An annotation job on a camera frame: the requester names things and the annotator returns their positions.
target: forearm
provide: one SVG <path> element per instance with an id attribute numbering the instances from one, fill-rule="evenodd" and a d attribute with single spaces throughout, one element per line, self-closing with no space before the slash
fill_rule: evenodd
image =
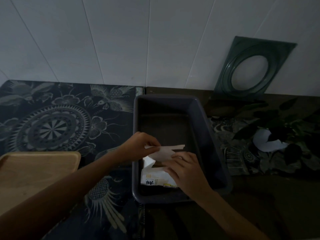
<path id="1" fill-rule="evenodd" d="M 205 199 L 196 200 L 196 202 L 233 239 L 269 239 L 247 219 L 236 212 L 218 193 L 211 191 Z"/>
<path id="2" fill-rule="evenodd" d="M 41 238 L 92 189 L 123 155 L 113 151 L 59 180 L 0 216 L 0 236 Z"/>

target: circular opening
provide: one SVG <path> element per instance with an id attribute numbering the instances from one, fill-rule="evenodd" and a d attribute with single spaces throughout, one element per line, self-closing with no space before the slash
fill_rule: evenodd
<path id="1" fill-rule="evenodd" d="M 268 70 L 268 61 L 264 56 L 251 56 L 241 62 L 232 74 L 234 89 L 247 90 L 258 84 Z"/>

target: hand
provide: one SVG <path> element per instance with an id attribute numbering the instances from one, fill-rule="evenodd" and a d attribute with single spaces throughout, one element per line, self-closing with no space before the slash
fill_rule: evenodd
<path id="1" fill-rule="evenodd" d="M 136 132 L 125 143 L 123 143 L 117 152 L 122 155 L 124 161 L 136 161 L 160 150 L 160 143 L 156 138 L 144 132 Z"/>
<path id="2" fill-rule="evenodd" d="M 164 171 L 186 195 L 197 201 L 212 192 L 194 153 L 177 152 L 171 157 L 172 160 L 162 162 L 167 166 Z"/>

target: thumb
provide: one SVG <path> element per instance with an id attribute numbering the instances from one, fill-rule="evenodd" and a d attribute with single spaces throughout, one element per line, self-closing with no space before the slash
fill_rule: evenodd
<path id="1" fill-rule="evenodd" d="M 147 153 L 147 155 L 150 155 L 152 153 L 158 152 L 159 150 L 160 150 L 160 147 L 153 146 L 153 147 L 146 149 L 145 152 Z"/>
<path id="2" fill-rule="evenodd" d="M 165 167 L 163 171 L 168 173 L 170 177 L 173 178 L 173 180 L 176 182 L 177 185 L 179 184 L 179 177 L 175 171 L 173 171 L 171 168 L 168 168 L 168 167 Z"/>

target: person's left arm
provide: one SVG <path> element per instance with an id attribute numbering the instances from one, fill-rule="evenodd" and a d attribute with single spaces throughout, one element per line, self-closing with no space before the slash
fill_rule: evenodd
<path id="1" fill-rule="evenodd" d="M 145 149 L 145 145 L 156 146 Z M 135 133 L 118 149 L 66 176 L 0 216 L 2 239 L 38 239 L 110 170 L 159 150 L 160 143 L 146 133 Z"/>

